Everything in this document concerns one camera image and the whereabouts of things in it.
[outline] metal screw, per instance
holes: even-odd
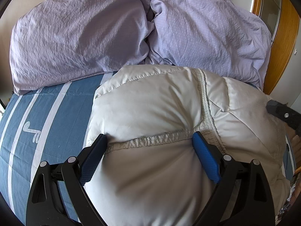
[[[69,163],[72,163],[72,162],[75,162],[76,161],[76,158],[74,156],[71,156],[68,158],[68,162]]]
[[[230,161],[232,159],[230,155],[224,155],[223,158],[225,161]]]
[[[41,163],[40,163],[40,166],[41,167],[44,167],[44,166],[46,166],[47,165],[47,162],[46,161],[42,161]]]
[[[257,159],[254,159],[254,160],[253,160],[253,163],[254,163],[256,166],[258,166],[258,165],[260,164],[259,160],[257,160]]]

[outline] white down jacket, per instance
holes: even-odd
[[[261,162],[277,213],[290,184],[281,172],[284,126],[267,113],[268,100],[200,69],[122,68],[95,93],[86,145],[103,133],[108,148],[86,183],[88,196],[108,226],[192,225],[214,189],[192,147],[201,131],[235,160]]]

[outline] mattress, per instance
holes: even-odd
[[[83,148],[95,90],[114,73],[13,95],[0,122],[0,192],[25,224],[31,182],[41,161],[77,156]],[[64,183],[62,198],[77,220]]]

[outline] purple duvet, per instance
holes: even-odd
[[[270,48],[262,20],[229,0],[46,0],[15,25],[10,64],[18,95],[143,63],[262,88]]]

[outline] wrinkled fabric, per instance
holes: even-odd
[[[290,182],[281,170],[285,128],[267,113],[270,99],[201,69],[123,67],[94,95],[86,145],[103,133],[108,147],[85,185],[90,200],[111,226],[193,225],[214,190],[192,147],[200,131],[223,154],[261,162],[278,214]]]
[[[146,63],[201,68],[263,89],[271,34],[230,0],[151,0]]]
[[[12,31],[16,94],[144,62],[151,0],[46,0]]]

